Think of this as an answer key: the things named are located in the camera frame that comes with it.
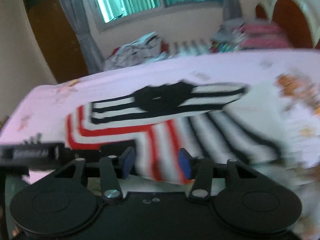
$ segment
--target arched headboard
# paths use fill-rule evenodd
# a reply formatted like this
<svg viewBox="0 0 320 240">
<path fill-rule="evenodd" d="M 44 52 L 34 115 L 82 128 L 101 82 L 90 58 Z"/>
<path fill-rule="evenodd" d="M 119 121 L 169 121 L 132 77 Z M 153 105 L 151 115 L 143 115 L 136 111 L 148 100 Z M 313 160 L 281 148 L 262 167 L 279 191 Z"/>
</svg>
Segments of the arched headboard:
<svg viewBox="0 0 320 240">
<path fill-rule="evenodd" d="M 256 6 L 257 18 L 266 19 L 267 15 L 263 6 L 258 4 Z M 289 41 L 295 48 L 313 48 L 308 21 L 295 1 L 278 0 L 273 10 L 272 20 L 285 30 Z"/>
</svg>

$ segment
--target pile of clothes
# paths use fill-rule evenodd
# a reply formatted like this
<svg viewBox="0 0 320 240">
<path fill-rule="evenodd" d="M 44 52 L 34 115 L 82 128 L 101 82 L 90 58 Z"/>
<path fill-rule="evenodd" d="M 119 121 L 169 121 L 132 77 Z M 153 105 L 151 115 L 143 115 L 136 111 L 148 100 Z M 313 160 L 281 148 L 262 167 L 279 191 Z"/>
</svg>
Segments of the pile of clothes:
<svg viewBox="0 0 320 240">
<path fill-rule="evenodd" d="M 162 39 L 156 32 L 146 34 L 132 43 L 115 49 L 113 55 L 105 61 L 103 71 L 167 59 L 169 54 L 163 45 Z"/>
<path fill-rule="evenodd" d="M 242 18 L 228 20 L 212 37 L 211 52 L 227 52 L 247 49 L 291 48 L 285 32 L 274 22 Z"/>
</svg>

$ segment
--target gray curtain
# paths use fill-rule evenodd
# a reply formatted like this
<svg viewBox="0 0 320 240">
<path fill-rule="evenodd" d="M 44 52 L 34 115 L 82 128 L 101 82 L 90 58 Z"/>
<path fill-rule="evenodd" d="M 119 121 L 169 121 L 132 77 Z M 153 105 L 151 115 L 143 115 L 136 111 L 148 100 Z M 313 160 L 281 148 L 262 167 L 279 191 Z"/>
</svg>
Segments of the gray curtain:
<svg viewBox="0 0 320 240">
<path fill-rule="evenodd" d="M 103 56 L 90 34 L 87 15 L 82 0 L 59 0 L 71 27 L 80 43 L 89 74 L 101 72 Z"/>
<path fill-rule="evenodd" d="M 223 21 L 242 17 L 239 0 L 223 0 Z"/>
</svg>

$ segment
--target wooden door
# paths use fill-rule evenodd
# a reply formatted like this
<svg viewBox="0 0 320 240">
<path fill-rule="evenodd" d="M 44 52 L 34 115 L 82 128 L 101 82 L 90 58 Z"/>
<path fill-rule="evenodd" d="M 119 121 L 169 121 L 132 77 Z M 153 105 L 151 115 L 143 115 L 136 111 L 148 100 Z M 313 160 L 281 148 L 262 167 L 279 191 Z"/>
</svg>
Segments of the wooden door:
<svg viewBox="0 0 320 240">
<path fill-rule="evenodd" d="M 79 42 L 59 0 L 38 0 L 27 14 L 41 52 L 57 82 L 87 76 Z"/>
</svg>

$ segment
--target striped cloth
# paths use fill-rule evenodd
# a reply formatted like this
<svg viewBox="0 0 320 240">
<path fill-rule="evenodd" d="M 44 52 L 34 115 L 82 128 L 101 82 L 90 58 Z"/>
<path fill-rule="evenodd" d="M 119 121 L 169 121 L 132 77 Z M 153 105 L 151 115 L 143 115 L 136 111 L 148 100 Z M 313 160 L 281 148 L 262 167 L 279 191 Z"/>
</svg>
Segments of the striped cloth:
<svg viewBox="0 0 320 240">
<path fill-rule="evenodd" d="M 145 87 L 128 96 L 78 107 L 67 117 L 67 141 L 73 149 L 132 142 L 138 174 L 174 183 L 187 182 L 178 165 L 182 147 L 194 157 L 209 157 L 217 163 L 230 158 L 248 164 L 281 158 L 275 142 L 222 110 L 247 91 L 238 83 Z"/>
</svg>

